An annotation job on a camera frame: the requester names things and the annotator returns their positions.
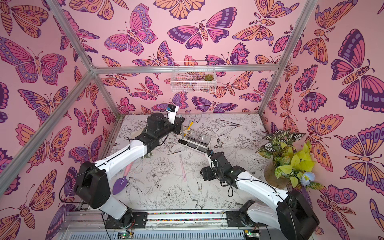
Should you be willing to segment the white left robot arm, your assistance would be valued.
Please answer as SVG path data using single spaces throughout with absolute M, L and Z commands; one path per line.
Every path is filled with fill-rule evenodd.
M 144 131 L 118 152 L 96 161 L 81 164 L 74 190 L 92 209 L 109 215 L 124 227 L 132 220 L 132 210 L 111 192 L 109 181 L 137 159 L 151 153 L 171 133 L 180 134 L 185 118 L 175 113 L 154 113 L 148 116 Z

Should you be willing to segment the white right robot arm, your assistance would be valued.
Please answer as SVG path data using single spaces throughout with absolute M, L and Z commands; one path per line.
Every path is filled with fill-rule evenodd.
M 319 226 L 319 219 L 306 198 L 298 191 L 275 188 L 254 177 L 240 166 L 232 166 L 223 152 L 205 153 L 208 166 L 200 173 L 205 181 L 218 180 L 230 190 L 244 191 L 266 204 L 246 202 L 240 210 L 244 225 L 264 224 L 282 232 L 288 240 L 308 240 Z

